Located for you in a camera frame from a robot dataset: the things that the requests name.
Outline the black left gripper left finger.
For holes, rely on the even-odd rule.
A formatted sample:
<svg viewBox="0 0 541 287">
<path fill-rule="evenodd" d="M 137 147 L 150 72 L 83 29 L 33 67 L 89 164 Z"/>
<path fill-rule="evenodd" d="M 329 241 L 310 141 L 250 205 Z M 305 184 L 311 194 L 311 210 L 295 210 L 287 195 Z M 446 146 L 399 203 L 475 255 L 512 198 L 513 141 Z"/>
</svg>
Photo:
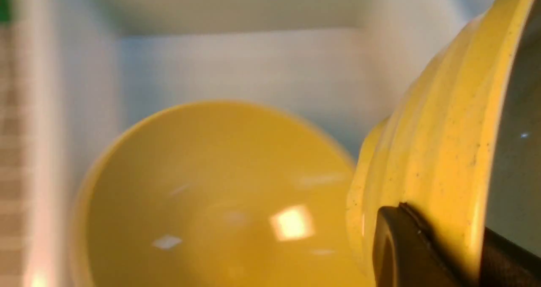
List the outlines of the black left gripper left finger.
<svg viewBox="0 0 541 287">
<path fill-rule="evenodd" d="M 372 249 L 377 287 L 462 287 L 439 252 L 430 225 L 409 204 L 377 211 Z"/>
</svg>

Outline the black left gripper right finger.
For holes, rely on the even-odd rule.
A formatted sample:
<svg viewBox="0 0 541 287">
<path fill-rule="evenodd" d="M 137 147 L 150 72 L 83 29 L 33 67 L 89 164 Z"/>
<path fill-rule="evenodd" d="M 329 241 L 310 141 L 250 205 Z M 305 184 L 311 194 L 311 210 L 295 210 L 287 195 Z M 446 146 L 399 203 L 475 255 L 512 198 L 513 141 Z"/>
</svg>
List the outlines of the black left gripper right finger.
<svg viewBox="0 0 541 287">
<path fill-rule="evenodd" d="M 485 228 L 479 276 L 480 287 L 539 287 L 541 259 Z"/>
</svg>

